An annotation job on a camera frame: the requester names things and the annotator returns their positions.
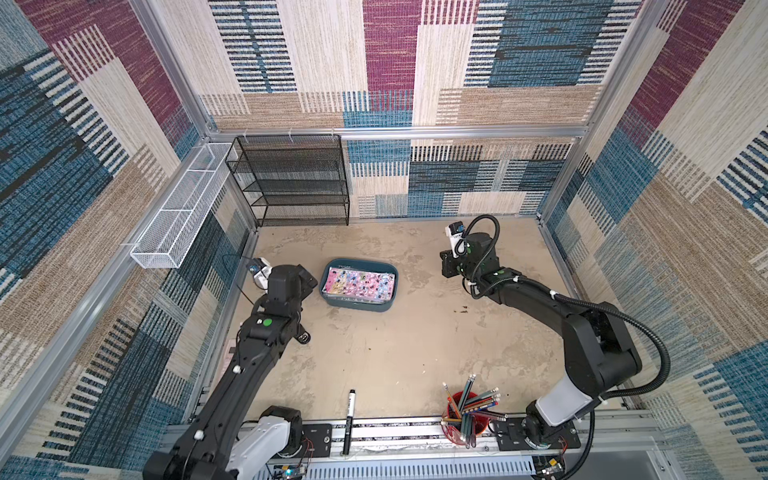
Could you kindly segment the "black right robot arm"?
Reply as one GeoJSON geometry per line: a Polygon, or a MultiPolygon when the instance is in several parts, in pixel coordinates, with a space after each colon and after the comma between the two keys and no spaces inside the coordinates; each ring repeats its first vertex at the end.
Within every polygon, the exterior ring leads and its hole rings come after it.
{"type": "Polygon", "coordinates": [[[446,235],[451,248],[440,253],[442,275],[461,276],[467,290],[480,298],[519,310],[539,321],[562,339],[562,379],[526,409],[522,431],[533,448],[547,448],[572,427],[572,421],[594,410],[611,388],[642,369],[623,320],[607,312],[606,303],[580,306],[521,272],[503,267],[493,238],[464,232],[460,222],[446,235]]]}

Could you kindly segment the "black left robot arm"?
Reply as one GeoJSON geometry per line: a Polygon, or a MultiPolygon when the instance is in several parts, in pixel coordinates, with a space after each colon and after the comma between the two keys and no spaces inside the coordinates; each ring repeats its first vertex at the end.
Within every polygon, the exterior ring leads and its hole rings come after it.
{"type": "Polygon", "coordinates": [[[248,434],[239,432],[258,389],[290,341],[311,340],[301,325],[302,302],[317,285],[302,265],[271,269],[266,293],[239,329],[227,371],[170,451],[150,456],[144,479],[248,479],[286,447],[301,447],[301,413],[287,407],[260,418],[248,434]]]}

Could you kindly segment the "teal plastic storage box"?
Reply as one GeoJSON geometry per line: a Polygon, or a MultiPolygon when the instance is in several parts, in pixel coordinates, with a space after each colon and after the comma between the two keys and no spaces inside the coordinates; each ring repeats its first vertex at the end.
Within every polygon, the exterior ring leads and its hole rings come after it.
{"type": "Polygon", "coordinates": [[[319,289],[331,306],[382,313],[393,305],[398,283],[392,264],[336,258],[325,267],[319,289]]]}

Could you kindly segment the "pink cat sticker sheet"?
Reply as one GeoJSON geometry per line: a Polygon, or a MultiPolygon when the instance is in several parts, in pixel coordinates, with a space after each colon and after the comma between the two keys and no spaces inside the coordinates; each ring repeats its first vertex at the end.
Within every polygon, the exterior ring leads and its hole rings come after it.
{"type": "Polygon", "coordinates": [[[383,304],[394,296],[395,281],[393,273],[332,267],[328,271],[322,293],[332,299],[383,304]]]}

